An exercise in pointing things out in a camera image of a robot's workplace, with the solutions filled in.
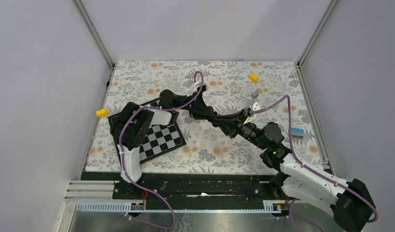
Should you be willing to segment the black earbud charging case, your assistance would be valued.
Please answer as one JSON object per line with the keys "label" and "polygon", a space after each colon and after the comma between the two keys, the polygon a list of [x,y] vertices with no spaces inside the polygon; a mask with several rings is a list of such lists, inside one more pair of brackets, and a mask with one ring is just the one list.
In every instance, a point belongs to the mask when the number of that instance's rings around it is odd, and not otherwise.
{"label": "black earbud charging case", "polygon": [[218,125],[215,123],[215,118],[218,115],[217,112],[212,112],[212,116],[210,117],[210,119],[208,119],[208,121],[211,123],[212,126],[214,127],[218,127]]}

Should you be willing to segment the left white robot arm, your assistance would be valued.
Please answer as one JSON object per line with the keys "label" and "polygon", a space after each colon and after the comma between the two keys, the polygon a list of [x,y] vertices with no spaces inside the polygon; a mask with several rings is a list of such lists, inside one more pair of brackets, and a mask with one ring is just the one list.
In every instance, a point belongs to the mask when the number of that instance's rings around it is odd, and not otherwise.
{"label": "left white robot arm", "polygon": [[151,125],[169,126],[176,122],[177,110],[189,111],[196,120],[210,120],[214,110],[203,100],[202,91],[190,96],[176,95],[165,89],[159,95],[158,106],[141,106],[129,102],[111,125],[110,133],[117,146],[121,163],[121,177],[127,181],[124,193],[132,199],[142,194],[142,185],[137,182],[142,173],[140,146],[147,138]]}

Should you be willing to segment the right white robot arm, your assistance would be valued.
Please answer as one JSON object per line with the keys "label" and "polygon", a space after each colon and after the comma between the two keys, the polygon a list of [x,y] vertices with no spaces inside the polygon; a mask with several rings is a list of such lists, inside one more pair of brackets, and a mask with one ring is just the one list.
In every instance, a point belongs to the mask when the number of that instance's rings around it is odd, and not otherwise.
{"label": "right white robot arm", "polygon": [[210,122],[234,138],[240,135],[262,149],[262,161],[276,170],[270,193],[276,199],[284,196],[307,202],[330,215],[347,232],[360,232],[379,215],[366,185],[358,180],[348,181],[327,173],[296,156],[282,142],[284,136],[278,124],[269,122],[262,129],[247,122],[250,109],[229,115],[213,113]]}

